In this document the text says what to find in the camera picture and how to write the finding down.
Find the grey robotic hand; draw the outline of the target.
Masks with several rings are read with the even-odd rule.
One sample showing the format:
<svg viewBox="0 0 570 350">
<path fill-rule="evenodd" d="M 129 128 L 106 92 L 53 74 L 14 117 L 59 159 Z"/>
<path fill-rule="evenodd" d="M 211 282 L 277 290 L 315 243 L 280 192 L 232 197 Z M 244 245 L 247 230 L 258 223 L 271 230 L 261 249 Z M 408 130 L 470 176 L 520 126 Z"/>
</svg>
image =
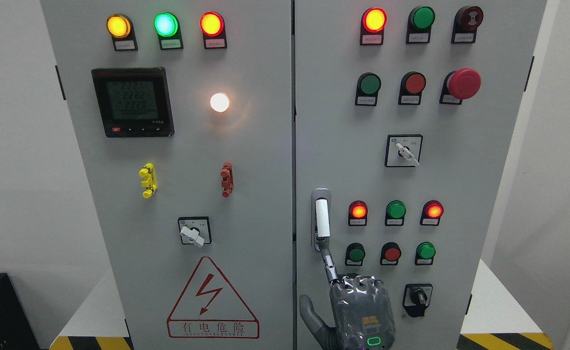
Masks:
<svg viewBox="0 0 570 350">
<path fill-rule="evenodd" d="M 339 275 L 329 239 L 318 241 L 323 257 L 335 326 L 317 315 L 307 295 L 299 297 L 299 313 L 323 350 L 389 350 L 395 322 L 385 283 L 373 276 Z"/>
</svg>

